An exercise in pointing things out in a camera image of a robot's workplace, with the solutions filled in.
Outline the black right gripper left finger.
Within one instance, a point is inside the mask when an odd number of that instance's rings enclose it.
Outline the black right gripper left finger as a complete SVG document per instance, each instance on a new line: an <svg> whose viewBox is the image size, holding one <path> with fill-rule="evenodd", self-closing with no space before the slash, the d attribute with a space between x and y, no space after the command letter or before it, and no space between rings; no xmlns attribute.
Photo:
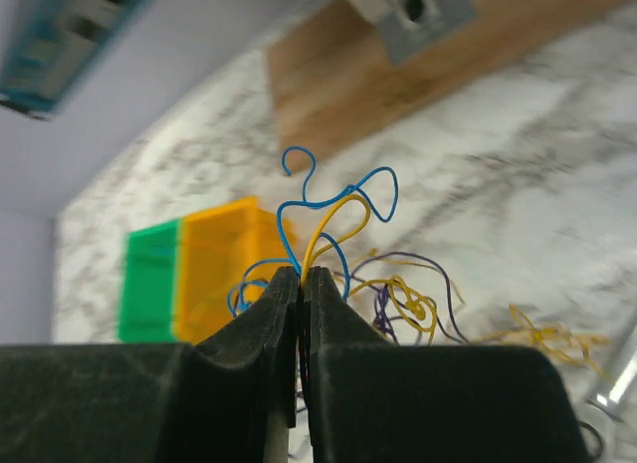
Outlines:
<svg viewBox="0 0 637 463"><path fill-rule="evenodd" d="M299 280L279 269L197 344L1 350L5 462L284 462L296 423Z"/></svg>

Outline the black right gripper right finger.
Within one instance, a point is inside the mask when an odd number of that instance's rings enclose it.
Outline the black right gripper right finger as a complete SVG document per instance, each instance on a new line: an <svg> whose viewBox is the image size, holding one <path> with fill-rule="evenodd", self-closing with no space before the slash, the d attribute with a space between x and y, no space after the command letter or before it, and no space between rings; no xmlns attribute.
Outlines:
<svg viewBox="0 0 637 463"><path fill-rule="evenodd" d="M299 306L318 462L587 462L556 368L527 347L399 346L310 270Z"/></svg>

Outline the green plastic bin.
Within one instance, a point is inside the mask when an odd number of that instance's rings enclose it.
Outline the green plastic bin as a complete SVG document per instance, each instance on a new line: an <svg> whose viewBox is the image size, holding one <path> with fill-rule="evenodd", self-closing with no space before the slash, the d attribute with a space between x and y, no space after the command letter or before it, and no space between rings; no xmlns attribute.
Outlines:
<svg viewBox="0 0 637 463"><path fill-rule="evenodd" d="M126 241L117 337L127 344L170 343L179 221L132 231Z"/></svg>

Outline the yellow plastic bin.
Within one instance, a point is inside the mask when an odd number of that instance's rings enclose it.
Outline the yellow plastic bin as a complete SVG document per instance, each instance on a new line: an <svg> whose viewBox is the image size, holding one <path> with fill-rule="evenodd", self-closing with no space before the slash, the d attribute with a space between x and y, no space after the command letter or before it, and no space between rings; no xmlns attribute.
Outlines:
<svg viewBox="0 0 637 463"><path fill-rule="evenodd" d="M244 275L270 280L288 257L276 215L255 196L186 215L178 232L172 330L198 344L232 320L234 288Z"/></svg>

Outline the wooden board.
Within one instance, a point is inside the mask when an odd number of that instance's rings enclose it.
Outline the wooden board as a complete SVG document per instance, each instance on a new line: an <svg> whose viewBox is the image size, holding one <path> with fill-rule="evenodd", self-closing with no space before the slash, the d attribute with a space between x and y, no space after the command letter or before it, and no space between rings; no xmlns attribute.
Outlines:
<svg viewBox="0 0 637 463"><path fill-rule="evenodd" d="M477 18L401 65L347 0L266 52L280 147L327 158L633 0L472 0Z"/></svg>

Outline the grey metal stand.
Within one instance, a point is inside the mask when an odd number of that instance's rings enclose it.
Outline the grey metal stand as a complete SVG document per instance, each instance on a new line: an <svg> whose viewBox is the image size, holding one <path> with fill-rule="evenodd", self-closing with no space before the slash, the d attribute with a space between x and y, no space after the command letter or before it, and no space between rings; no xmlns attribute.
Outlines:
<svg viewBox="0 0 637 463"><path fill-rule="evenodd" d="M401 65L477 18L472 0L347 0Z"/></svg>

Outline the network switch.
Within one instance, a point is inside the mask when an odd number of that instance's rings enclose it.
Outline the network switch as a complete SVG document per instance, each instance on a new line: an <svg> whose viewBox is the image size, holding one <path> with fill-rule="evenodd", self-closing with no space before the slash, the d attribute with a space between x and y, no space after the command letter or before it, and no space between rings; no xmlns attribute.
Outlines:
<svg viewBox="0 0 637 463"><path fill-rule="evenodd" d="M42 0L9 49L1 73L1 106L50 119L108 43L149 1Z"/></svg>

